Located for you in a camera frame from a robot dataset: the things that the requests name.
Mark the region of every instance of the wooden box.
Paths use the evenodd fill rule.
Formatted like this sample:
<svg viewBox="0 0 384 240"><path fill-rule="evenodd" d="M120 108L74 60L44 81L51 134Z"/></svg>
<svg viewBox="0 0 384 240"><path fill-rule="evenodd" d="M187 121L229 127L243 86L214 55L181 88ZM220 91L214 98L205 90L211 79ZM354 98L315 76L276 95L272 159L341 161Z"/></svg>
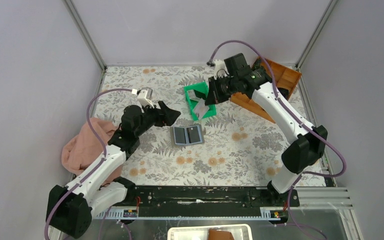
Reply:
<svg viewBox="0 0 384 240"><path fill-rule="evenodd" d="M271 69L273 70L276 86L278 88L284 88L289 91L289 95L286 97L286 99L289 100L289 98L292 95L292 92L294 91L295 87L298 84L298 81L301 78L301 73L268 59L267 59L267 62L270 65ZM261 58L257 58L257 60L254 63L254 65L258 65L258 64L264 67L265 70L267 71L267 74L270 76L269 69L264 64L264 62L261 61ZM269 120L272 123L275 122L269 116L269 114L267 114L267 112L260 107L260 105L255 103L253 100L249 99L245 94L242 94L240 92L235 93L230 98L230 101Z"/></svg>

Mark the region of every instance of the floral pattern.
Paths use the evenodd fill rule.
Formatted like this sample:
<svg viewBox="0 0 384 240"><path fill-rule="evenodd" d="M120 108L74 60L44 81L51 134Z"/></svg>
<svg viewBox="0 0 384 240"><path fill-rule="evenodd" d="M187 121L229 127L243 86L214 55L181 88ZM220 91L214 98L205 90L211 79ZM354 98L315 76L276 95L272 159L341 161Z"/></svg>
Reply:
<svg viewBox="0 0 384 240"><path fill-rule="evenodd" d="M288 143L276 124L230 102L216 106L217 114L194 122L184 86L208 81L213 70L202 66L109 67L102 91L114 88L153 89L152 98L181 112L174 126L201 124L204 144L172 145L168 127L152 127L123 165L122 176L137 185L265 186L282 167ZM289 99L303 116L299 91ZM138 105L129 92L101 96L94 116L120 123L128 105ZM321 173L317 162L310 171ZM304 175L299 186L325 186L323 177Z"/></svg>

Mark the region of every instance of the green box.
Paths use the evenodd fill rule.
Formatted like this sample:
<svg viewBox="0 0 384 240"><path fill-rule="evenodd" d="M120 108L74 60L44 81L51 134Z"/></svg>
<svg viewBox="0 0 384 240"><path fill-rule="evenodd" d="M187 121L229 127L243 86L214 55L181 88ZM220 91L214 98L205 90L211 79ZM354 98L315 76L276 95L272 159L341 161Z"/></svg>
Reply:
<svg viewBox="0 0 384 240"><path fill-rule="evenodd" d="M208 96L208 86L207 86L207 83L203 81L203 82L200 82L200 83L197 83L197 84L185 86L183 88L183 90L184 90L184 95L186 96L186 101L189 104L189 109L190 109L190 114L192 115L192 119L194 121L198 121L198 117L194 113L194 108L198 104L198 102L191 101L189 99L188 90L197 90L197 91L199 91L201 93L204 93L206 96ZM209 110L206 112L206 114L204 115L203 119L216 115L216 105L213 104L213 105L209 105L208 107L209 107Z"/></svg>

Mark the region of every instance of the pink towel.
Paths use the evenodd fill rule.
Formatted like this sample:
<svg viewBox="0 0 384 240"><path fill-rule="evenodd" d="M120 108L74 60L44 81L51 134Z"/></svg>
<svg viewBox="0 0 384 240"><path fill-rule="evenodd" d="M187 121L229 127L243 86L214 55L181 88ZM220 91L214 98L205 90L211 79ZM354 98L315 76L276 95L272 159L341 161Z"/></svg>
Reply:
<svg viewBox="0 0 384 240"><path fill-rule="evenodd" d="M110 121L96 117L90 119L93 129L106 144L113 136L117 127ZM71 139L62 149L61 161L64 168L76 175L81 174L102 153L103 148L97 137L92 132L88 123L85 123L80 133ZM102 184L112 182L122 174L122 166L116 168Z"/></svg>

